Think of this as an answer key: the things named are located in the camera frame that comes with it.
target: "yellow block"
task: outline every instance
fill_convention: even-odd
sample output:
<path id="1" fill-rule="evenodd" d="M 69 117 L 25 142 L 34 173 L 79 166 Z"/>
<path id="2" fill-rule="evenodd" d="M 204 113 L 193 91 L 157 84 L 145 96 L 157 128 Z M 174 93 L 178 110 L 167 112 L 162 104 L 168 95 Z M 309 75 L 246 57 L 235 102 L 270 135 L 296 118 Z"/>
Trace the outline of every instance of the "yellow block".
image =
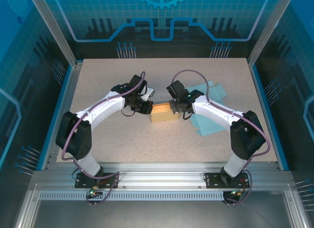
<path id="1" fill-rule="evenodd" d="M 173 114 L 169 103 L 154 104 L 151 112 L 152 123 L 179 119 L 180 114 Z"/>

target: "enclosure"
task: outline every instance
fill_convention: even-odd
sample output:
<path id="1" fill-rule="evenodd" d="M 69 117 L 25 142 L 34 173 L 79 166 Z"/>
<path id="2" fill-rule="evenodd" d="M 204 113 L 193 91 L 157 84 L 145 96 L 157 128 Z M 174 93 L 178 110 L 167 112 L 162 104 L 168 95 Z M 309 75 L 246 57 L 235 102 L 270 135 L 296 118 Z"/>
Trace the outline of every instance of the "enclosure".
<path id="1" fill-rule="evenodd" d="M 1 227 L 312 227 L 313 3 L 0 0 Z M 248 200 L 227 207 L 201 176 L 232 152 L 218 124 L 115 113 L 93 131 L 92 152 L 119 185 L 89 207 L 55 143 L 63 114 L 142 71 L 154 104 L 166 103 L 184 69 L 206 76 L 212 100 L 253 110 L 271 140 L 248 166 Z M 206 88 L 195 74 L 178 80 Z"/>

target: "gray work surface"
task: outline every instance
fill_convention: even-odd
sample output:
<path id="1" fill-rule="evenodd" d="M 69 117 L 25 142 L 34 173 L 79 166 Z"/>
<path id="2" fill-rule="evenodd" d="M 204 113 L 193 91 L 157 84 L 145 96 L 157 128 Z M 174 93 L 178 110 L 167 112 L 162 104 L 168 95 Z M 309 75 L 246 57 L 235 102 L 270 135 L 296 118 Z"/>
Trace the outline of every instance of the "gray work surface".
<path id="1" fill-rule="evenodd" d="M 155 103 L 168 102 L 166 87 L 184 69 L 200 71 L 214 85 L 221 83 L 224 105 L 237 111 L 254 111 L 269 137 L 265 119 L 245 58 L 85 59 L 71 112 L 84 110 L 106 96 L 117 84 L 146 72 L 145 80 L 156 90 Z M 204 83 L 195 73 L 178 76 L 186 87 Z M 259 152 L 265 151 L 266 144 Z M 190 120 L 151 123 L 150 115 L 125 117 L 116 112 L 92 134 L 92 153 L 98 162 L 226 162 L 231 155 L 230 134 L 199 136 Z M 273 148 L 256 161 L 276 161 Z"/>
<path id="2" fill-rule="evenodd" d="M 33 228 L 289 228 L 280 193 L 254 192 L 244 205 L 221 201 L 40 201 Z M 256 209 L 270 224 L 253 210 Z"/>

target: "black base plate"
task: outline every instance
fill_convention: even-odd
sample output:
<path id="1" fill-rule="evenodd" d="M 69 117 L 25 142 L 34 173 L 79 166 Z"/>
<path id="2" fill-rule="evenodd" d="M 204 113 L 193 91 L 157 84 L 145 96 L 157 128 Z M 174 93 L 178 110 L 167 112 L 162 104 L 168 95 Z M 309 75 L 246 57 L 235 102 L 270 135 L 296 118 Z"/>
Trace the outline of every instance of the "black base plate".
<path id="1" fill-rule="evenodd" d="M 111 175 L 111 174 L 112 173 L 103 173 L 102 176 L 107 176 L 107 175 Z M 90 178 L 90 177 L 88 177 L 88 176 L 86 176 L 80 172 L 77 174 L 77 179 L 76 179 L 74 187 L 80 188 L 80 189 L 91 189 L 91 188 L 93 188 L 93 186 L 99 184 L 100 189 L 110 189 L 115 178 L 116 178 L 116 176 L 112 176 L 112 177 L 109 177 L 108 179 L 96 180 L 96 179 L 92 179 L 92 178 Z M 114 189 L 118 188 L 118 181 L 113 186 L 113 188 Z"/>
<path id="2" fill-rule="evenodd" d="M 235 182 L 226 186 L 225 183 L 221 180 L 220 173 L 205 173 L 203 176 L 206 182 L 207 189 L 242 189 L 243 184 L 239 181 L 240 179 L 248 179 L 246 173 L 240 173 L 236 178 Z M 244 183 L 245 188 L 250 188 L 249 181 Z"/>

